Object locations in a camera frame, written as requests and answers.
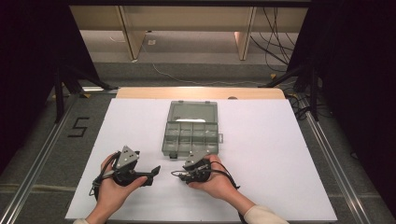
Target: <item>wrist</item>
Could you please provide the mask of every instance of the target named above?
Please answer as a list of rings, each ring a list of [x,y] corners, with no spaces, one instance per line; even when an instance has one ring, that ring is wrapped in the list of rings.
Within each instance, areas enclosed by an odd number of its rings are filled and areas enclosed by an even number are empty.
[[[236,194],[239,194],[239,191],[235,189],[234,187],[228,188],[228,189],[223,189],[220,194],[220,199],[223,201],[230,203],[233,197],[235,197]]]
[[[228,194],[227,197],[224,197],[223,200],[234,207],[242,216],[244,216],[245,213],[255,205],[253,201],[236,189],[234,192]]]
[[[108,212],[107,209],[96,206],[85,220],[90,224],[104,224],[111,215],[112,213]]]

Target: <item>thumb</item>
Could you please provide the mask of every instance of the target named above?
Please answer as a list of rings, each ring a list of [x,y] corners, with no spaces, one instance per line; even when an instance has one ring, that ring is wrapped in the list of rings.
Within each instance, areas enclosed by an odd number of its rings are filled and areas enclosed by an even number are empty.
[[[192,189],[202,189],[203,188],[203,183],[199,183],[199,182],[191,182],[189,184],[189,187]]]
[[[142,186],[148,178],[146,176],[140,176],[134,182],[132,182],[130,185],[128,185],[126,188],[128,189],[129,193],[132,193],[134,190],[138,189],[140,186]]]

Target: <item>printed number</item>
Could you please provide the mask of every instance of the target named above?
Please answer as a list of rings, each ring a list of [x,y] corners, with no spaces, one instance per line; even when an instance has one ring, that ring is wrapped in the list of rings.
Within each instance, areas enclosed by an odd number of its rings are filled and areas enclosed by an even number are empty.
[[[85,133],[85,131],[87,131],[88,127],[79,127],[79,126],[77,126],[78,121],[81,120],[81,119],[90,119],[90,118],[77,118],[76,119],[76,122],[73,125],[73,129],[81,129],[82,130],[81,134],[70,134],[67,137],[83,137],[84,136],[84,133]]]

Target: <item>wooden edge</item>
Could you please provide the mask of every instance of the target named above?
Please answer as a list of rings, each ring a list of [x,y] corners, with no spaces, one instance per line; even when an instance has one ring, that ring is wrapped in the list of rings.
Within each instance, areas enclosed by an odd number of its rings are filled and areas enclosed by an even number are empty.
[[[117,98],[141,99],[285,99],[276,88],[123,87]]]

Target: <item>aluminum rail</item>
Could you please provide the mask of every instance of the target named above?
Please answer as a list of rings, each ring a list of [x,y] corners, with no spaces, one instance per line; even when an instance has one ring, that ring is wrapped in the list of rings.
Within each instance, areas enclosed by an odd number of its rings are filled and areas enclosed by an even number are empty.
[[[302,106],[306,107],[309,105],[306,99],[302,100]],[[311,113],[306,112],[306,116],[308,118],[309,125],[311,126],[312,131],[314,132],[315,137],[318,140],[320,145],[320,149],[322,150],[326,161],[329,163],[330,168],[332,170],[332,174],[335,177],[335,180],[338,183],[338,187],[346,199],[346,203],[349,206],[349,209],[358,224],[371,224],[371,220],[368,217],[364,207],[361,203],[361,200],[356,193],[356,190],[351,185],[349,179],[347,178],[347,174],[344,172],[339,160],[335,156],[334,151],[332,150],[332,146],[326,138],[322,128],[319,123],[314,120]]]
[[[13,199],[8,204],[6,208],[6,212],[3,214],[0,223],[2,224],[11,224],[14,223],[17,219],[24,203],[29,196],[29,193],[32,189],[32,186],[37,181],[41,170],[43,169],[47,158],[49,157],[53,147],[55,146],[58,137],[64,127],[65,122],[67,121],[68,115],[74,105],[74,103],[78,99],[78,94],[71,94],[66,102],[66,110],[64,115],[59,120],[58,123],[55,123],[53,126],[49,137],[47,138],[44,146],[41,148],[40,152],[38,153],[37,157],[35,158],[35,162],[33,163],[32,167],[30,168],[28,174],[24,178],[23,182],[20,184],[17,192],[15,193]]]

